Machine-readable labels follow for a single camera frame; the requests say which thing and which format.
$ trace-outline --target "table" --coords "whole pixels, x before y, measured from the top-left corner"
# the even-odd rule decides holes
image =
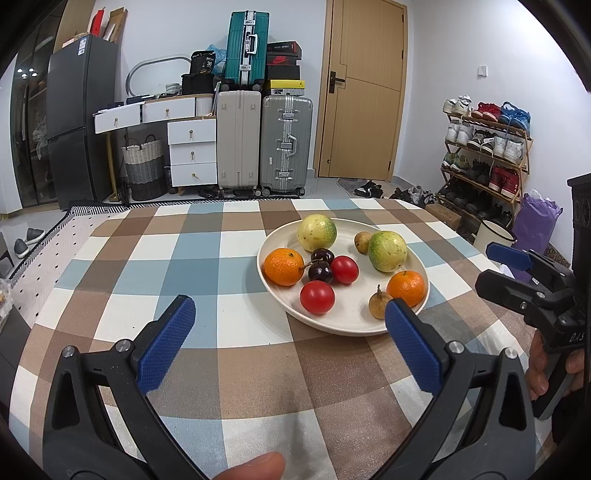
[[[431,294],[419,317],[471,351],[515,348],[524,364],[533,331],[481,300],[478,274],[494,265],[425,210],[398,200],[297,199],[132,208],[110,215],[68,264],[25,346],[12,394],[30,416],[11,429],[41,462],[43,417],[61,349],[110,348],[134,338],[177,294],[196,303],[193,330],[162,386],[148,394],[164,424],[209,476],[270,450],[285,479],[369,478],[401,444],[431,396],[421,392],[387,335],[335,336],[290,317],[266,292],[256,253],[275,228],[324,213],[400,233],[423,261]],[[107,411],[139,456],[112,395]],[[470,392],[450,441],[465,426]],[[552,441],[536,422],[538,460]]]

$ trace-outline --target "human hand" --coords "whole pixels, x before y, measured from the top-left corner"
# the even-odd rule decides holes
[[[535,331],[534,338],[530,346],[529,368],[525,372],[525,381],[527,382],[530,398],[537,400],[540,395],[548,391],[548,379],[544,373],[544,368],[548,365],[548,354],[544,351],[542,334],[539,330]],[[584,351],[575,350],[571,352],[566,359],[566,371],[574,374],[574,378],[564,395],[583,388],[584,379]]]
[[[271,452],[224,470],[213,480],[280,480],[284,471],[283,455]]]

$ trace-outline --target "door lock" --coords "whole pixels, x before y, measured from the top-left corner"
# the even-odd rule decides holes
[[[337,78],[336,72],[330,72],[329,93],[335,92],[335,83],[345,83],[346,79]]]

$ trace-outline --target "silver suitcase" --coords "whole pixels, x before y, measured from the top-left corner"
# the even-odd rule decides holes
[[[220,92],[217,99],[217,182],[223,189],[258,185],[261,94]]]
[[[271,192],[304,194],[312,132],[312,101],[271,95],[262,101],[261,187]]]

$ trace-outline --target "plate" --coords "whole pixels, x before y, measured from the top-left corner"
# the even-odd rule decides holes
[[[291,287],[281,287],[267,281],[262,272],[262,264],[267,255],[276,248],[292,248],[304,258],[305,262],[310,261],[310,253],[297,240],[296,233],[300,222],[301,220],[288,223],[271,232],[261,245],[256,256],[256,267],[263,285],[287,313],[318,330],[337,335],[369,336],[386,333],[384,321],[374,318],[369,312],[368,301],[371,295],[376,292],[378,284],[382,291],[385,291],[392,275],[401,270],[414,270],[423,277],[425,285],[427,285],[427,294],[424,300],[416,305],[413,310],[415,313],[419,313],[423,309],[429,298],[430,284],[425,266],[413,250],[408,247],[406,262],[399,270],[392,273],[380,272],[373,267],[367,255],[357,251],[353,241],[355,235],[359,232],[375,233],[381,230],[364,223],[333,218],[337,237],[330,250],[335,256],[347,255],[353,258],[359,266],[359,278],[351,285],[341,285],[337,282],[331,284],[336,299],[335,306],[327,313],[314,315],[308,312],[300,303],[300,290],[308,282],[307,271],[301,280]]]

